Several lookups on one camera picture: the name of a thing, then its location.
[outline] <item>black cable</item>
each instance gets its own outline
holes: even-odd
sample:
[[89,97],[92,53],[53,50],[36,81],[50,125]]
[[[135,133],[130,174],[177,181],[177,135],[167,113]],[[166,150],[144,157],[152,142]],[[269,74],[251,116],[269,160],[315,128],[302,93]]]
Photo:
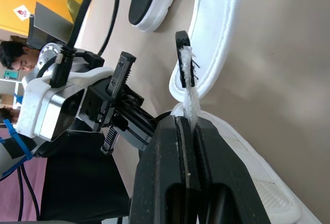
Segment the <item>black cable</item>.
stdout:
[[50,68],[50,66],[51,66],[52,64],[54,64],[55,60],[56,60],[56,55],[55,55],[54,57],[52,57],[49,61],[47,61],[47,62],[45,63],[45,65],[43,65],[43,67],[42,67],[42,68],[40,69],[40,71],[38,72],[36,78],[41,78],[41,77],[43,76],[43,74],[46,72],[46,70],[47,70],[48,68]]
[[75,57],[84,57],[84,52],[78,52],[78,53],[75,53],[74,56]]
[[123,224],[123,217],[119,217],[117,220],[117,224]]
[[[50,85],[52,88],[59,88],[62,87],[63,85],[66,84],[69,74],[70,74],[70,70],[72,67],[72,60],[74,58],[74,45],[77,41],[81,26],[83,24],[85,15],[88,11],[89,5],[91,4],[92,0],[82,0],[82,4],[80,6],[76,21],[74,22],[73,25],[73,29],[69,38],[69,41],[67,43],[67,45],[64,45],[62,47],[61,53],[63,54],[63,60],[61,61],[61,63],[56,64],[56,67],[53,71],[53,76],[52,79],[50,81]],[[118,7],[119,7],[119,0],[114,0],[114,6],[113,6],[113,13],[112,13],[112,18],[111,18],[111,24],[110,24],[110,28],[108,31],[108,35],[100,49],[100,51],[98,52],[97,55],[101,56],[104,49],[106,48],[113,27],[114,27],[114,23],[116,21],[117,18],[117,13],[118,13]]]
[[[74,48],[74,45],[77,41],[77,38],[78,38],[78,35],[79,35],[79,32],[80,32],[80,28],[83,24],[85,15],[87,13],[88,7],[89,7],[91,2],[92,2],[92,0],[83,0],[83,2],[81,4],[81,7],[79,9],[79,12],[78,12],[76,21],[74,23],[74,26],[73,26],[73,29],[72,29],[72,32],[71,32],[71,36],[70,36],[69,41],[68,41],[68,47]],[[119,7],[119,0],[114,0],[114,6],[113,6],[113,13],[112,13],[112,18],[111,18],[110,28],[109,28],[109,31],[108,31],[108,35],[107,35],[100,51],[98,52],[99,56],[102,55],[104,49],[106,48],[106,46],[109,42],[113,27],[114,27],[114,23],[115,23],[116,18],[117,18],[118,7]]]
[[38,206],[38,202],[37,202],[37,198],[36,198],[36,195],[32,189],[32,186],[30,184],[30,181],[29,181],[29,178],[27,177],[27,174],[26,174],[26,171],[25,171],[25,167],[24,167],[24,164],[22,164],[21,166],[21,169],[22,169],[22,175],[23,175],[23,178],[25,180],[25,183],[27,185],[27,188],[29,189],[29,192],[31,194],[31,197],[32,197],[32,201],[33,201],[33,204],[35,206],[35,209],[36,209],[36,216],[37,216],[37,220],[40,220],[40,212],[39,212],[39,206]]
[[23,216],[23,204],[24,204],[24,192],[23,192],[23,181],[20,167],[17,168],[17,176],[19,177],[19,186],[20,186],[20,211],[18,221],[22,221]]

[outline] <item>person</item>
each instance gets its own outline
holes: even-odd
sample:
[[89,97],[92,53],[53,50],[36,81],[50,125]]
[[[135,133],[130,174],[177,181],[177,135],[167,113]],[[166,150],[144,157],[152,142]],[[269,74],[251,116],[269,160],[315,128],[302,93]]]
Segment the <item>person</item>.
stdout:
[[0,44],[0,62],[10,70],[32,71],[35,68],[40,51],[21,42],[3,41]]
[[[0,120],[9,117],[13,121],[12,114],[19,115],[2,108]],[[113,157],[100,151],[104,135],[91,132],[85,125],[76,121],[52,142],[60,144],[56,153],[24,163],[39,205],[40,220],[95,224],[129,214],[129,197]],[[0,199],[0,222],[17,221],[20,188],[16,172],[0,182]],[[22,220],[36,220],[26,184]]]
[[11,123],[17,123],[19,119],[20,111],[18,109],[0,108],[0,123],[3,123],[5,119],[9,119]]

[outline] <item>warning sign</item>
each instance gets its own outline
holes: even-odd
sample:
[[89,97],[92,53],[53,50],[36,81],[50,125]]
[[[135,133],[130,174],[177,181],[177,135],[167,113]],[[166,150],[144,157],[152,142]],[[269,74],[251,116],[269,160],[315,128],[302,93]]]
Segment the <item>warning sign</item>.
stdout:
[[21,21],[24,21],[30,17],[30,12],[24,5],[21,5],[20,7],[14,9],[13,11],[17,15],[17,17],[20,18]]

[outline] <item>pink surface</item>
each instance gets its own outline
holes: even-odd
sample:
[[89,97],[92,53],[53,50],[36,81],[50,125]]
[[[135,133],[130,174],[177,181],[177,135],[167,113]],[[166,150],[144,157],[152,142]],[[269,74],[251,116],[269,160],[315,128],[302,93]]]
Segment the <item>pink surface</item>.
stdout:
[[3,139],[6,139],[9,137],[8,129],[6,127],[0,128],[0,137],[2,137]]
[[[39,210],[41,206],[42,190],[46,173],[46,158],[33,158],[24,163],[26,174],[30,180],[31,186],[35,192]],[[36,211],[30,192],[23,179],[24,188],[24,206],[22,221],[36,220]],[[20,188],[17,172],[13,172],[8,178],[0,182],[0,221],[17,221],[20,209]]]

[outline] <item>white fabric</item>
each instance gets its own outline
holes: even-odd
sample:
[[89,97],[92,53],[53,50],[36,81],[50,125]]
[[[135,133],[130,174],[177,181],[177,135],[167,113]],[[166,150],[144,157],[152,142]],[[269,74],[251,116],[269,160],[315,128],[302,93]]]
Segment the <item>white fabric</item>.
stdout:
[[[83,99],[87,92],[87,87],[95,82],[107,78],[112,75],[112,68],[95,68],[85,73],[71,72],[68,79],[69,83],[74,83],[82,88],[85,88]],[[27,84],[23,96],[23,103],[20,116],[17,123],[17,132],[29,138],[34,138],[40,135],[40,128],[44,122],[44,115],[48,102],[44,96],[51,90],[48,84],[51,75],[42,78],[35,78]]]
[[[174,116],[183,116],[182,103],[177,104],[171,114]],[[301,208],[294,194],[265,159],[227,122],[205,111],[200,112],[200,117],[210,120],[213,123],[222,138],[244,162],[271,223],[300,223],[298,221],[302,216]]]
[[[200,98],[213,86],[227,58],[238,3],[239,0],[195,0],[189,38],[194,61],[200,66],[195,67]],[[178,64],[171,76],[170,92],[179,102],[184,101]]]
[[185,117],[188,119],[191,131],[195,130],[195,126],[198,121],[198,114],[201,110],[200,100],[198,99],[198,94],[196,87],[191,87],[191,47],[184,46],[180,50],[181,61],[182,61],[182,71],[184,73],[185,83],[186,83],[186,94],[184,100],[184,113]]

